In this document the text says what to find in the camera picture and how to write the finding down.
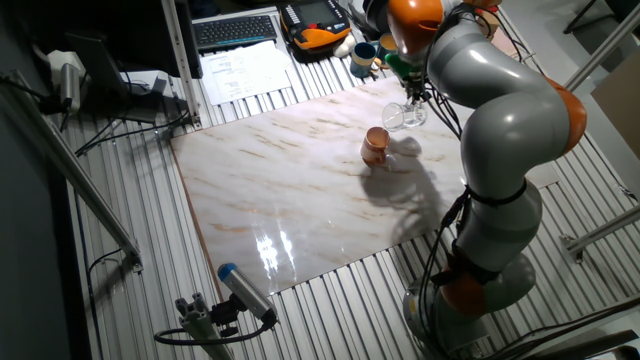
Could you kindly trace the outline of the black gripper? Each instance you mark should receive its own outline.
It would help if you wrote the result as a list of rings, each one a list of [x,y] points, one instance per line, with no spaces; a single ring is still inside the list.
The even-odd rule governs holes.
[[[409,74],[407,76],[407,97],[411,98],[409,104],[411,107],[415,107],[417,104],[417,98],[420,98],[423,102],[428,102],[432,96],[425,91],[425,85],[420,74]]]

